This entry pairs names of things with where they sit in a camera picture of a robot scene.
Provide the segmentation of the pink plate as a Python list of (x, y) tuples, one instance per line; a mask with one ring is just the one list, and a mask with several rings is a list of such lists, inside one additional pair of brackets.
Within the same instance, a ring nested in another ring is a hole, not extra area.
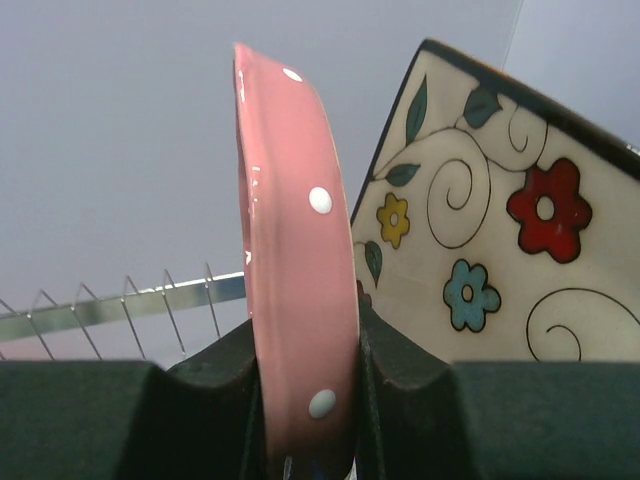
[(334, 140), (316, 90), (294, 68), (243, 44), (233, 66), (267, 472), (342, 479), (356, 444), (359, 312)]

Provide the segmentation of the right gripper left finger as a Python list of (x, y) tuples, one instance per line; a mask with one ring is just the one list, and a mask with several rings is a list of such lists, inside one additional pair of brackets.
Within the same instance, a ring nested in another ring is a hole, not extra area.
[(252, 327), (164, 369), (147, 361), (5, 361), (5, 479), (261, 479)]

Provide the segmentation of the square floral plate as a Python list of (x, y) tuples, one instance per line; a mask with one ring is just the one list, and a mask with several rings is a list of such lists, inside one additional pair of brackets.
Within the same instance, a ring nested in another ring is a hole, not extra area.
[(639, 151), (436, 40), (352, 216), (363, 307), (447, 361), (639, 358)]

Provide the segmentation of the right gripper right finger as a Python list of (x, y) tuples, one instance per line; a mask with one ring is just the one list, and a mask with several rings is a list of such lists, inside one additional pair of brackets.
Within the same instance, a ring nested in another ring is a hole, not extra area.
[(361, 479), (635, 479), (635, 363), (447, 364), (360, 308)]

